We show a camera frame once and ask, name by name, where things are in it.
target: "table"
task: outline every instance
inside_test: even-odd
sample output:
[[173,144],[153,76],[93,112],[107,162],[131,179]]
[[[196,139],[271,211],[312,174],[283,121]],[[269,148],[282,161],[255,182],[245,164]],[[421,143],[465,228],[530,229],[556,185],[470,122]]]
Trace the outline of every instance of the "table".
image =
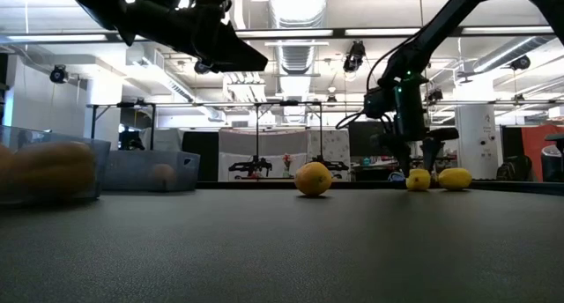
[[0,213],[0,301],[562,302],[564,197],[198,190]]

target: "white pillar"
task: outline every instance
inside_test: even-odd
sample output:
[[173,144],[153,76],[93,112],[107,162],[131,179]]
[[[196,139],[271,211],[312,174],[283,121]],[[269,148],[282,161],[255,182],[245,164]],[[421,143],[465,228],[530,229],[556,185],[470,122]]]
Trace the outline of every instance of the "white pillar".
[[[457,100],[493,100],[491,78],[472,77],[458,84]],[[455,110],[458,140],[458,165],[470,171],[474,179],[495,179],[498,168],[494,105],[458,106]]]

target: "security camera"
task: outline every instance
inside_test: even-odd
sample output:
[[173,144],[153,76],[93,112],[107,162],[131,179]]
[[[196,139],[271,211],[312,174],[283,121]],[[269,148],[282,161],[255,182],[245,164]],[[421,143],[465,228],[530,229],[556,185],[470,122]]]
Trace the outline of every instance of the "security camera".
[[366,49],[362,41],[355,41],[352,43],[351,50],[346,55],[343,70],[345,73],[354,73],[362,65],[362,59],[366,56]]
[[531,59],[523,55],[509,64],[511,70],[527,70],[531,66]]
[[55,84],[67,83],[69,81],[69,72],[65,69],[66,66],[64,65],[55,65],[55,68],[51,71],[51,75],[49,75],[51,82]]

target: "wall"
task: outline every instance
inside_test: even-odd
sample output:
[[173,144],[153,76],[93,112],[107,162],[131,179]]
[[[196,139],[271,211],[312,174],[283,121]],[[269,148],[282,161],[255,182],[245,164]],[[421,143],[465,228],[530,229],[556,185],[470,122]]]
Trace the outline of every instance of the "wall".
[[53,84],[48,74],[26,66],[16,55],[9,59],[7,83],[11,89],[6,92],[3,124],[83,136],[87,102],[84,88]]
[[[122,81],[113,78],[88,80],[87,99],[90,104],[117,104],[122,99]],[[121,109],[111,107],[103,115],[104,108],[98,108],[94,138],[109,141],[111,150],[117,150]],[[83,117],[84,137],[91,136],[93,110],[88,108]]]

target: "clear plastic container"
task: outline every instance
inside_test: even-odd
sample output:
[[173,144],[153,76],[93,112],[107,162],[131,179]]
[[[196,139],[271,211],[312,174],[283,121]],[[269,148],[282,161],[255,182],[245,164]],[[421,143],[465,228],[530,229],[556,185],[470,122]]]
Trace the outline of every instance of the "clear plastic container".
[[200,156],[171,151],[111,151],[102,188],[187,191],[196,188]]
[[[37,131],[30,129],[22,129],[16,127],[0,126],[0,143],[6,146],[10,151],[26,147],[30,144],[47,143],[47,142],[66,142],[75,141],[87,144],[94,152],[96,159],[96,181],[94,185],[87,191],[80,192],[73,196],[74,198],[97,198],[101,193],[101,181],[104,179],[106,172],[106,162],[108,160],[109,148],[111,143],[108,141],[92,140],[82,137],[66,136],[51,132]],[[18,204],[31,202],[36,196],[18,196],[15,194],[4,194],[0,196],[0,204]]]

